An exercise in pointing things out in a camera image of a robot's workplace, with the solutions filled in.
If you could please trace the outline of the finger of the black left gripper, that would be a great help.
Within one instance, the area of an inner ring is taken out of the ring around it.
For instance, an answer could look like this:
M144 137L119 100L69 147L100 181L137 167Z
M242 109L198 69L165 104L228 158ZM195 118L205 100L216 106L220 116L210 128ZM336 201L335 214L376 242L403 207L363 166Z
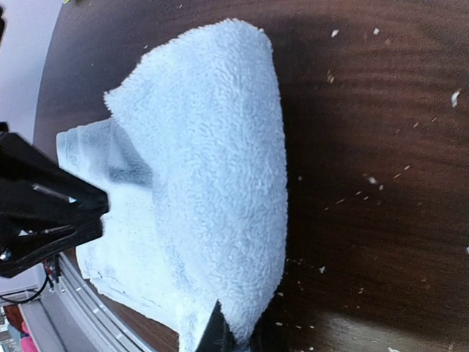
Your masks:
M42 260L103 235L107 208L1 210L1 276L13 278Z
M1 214L28 220L98 219L107 193L61 169L1 124Z

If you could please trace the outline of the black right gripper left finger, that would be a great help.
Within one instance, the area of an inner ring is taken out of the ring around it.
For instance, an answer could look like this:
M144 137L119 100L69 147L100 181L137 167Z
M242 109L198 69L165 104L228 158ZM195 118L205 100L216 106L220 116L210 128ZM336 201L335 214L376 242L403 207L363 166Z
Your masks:
M232 352L234 349L234 336L221 312L220 302L216 301L197 352Z

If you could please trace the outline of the light blue towel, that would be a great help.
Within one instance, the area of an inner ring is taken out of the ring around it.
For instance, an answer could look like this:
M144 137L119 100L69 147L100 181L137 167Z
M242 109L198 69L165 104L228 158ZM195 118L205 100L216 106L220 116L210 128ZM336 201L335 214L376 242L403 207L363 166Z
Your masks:
M111 116L56 135L61 168L108 194L76 249L99 293L197 351L216 301L248 342L284 271L287 171L271 42L237 19L147 52L104 95Z

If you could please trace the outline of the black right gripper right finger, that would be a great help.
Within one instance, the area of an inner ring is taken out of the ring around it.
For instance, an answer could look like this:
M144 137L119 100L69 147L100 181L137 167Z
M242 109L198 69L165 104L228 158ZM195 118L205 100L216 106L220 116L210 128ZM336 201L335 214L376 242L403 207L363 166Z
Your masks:
M271 352L273 351L273 328L268 315L263 315L252 334L247 351L250 352Z

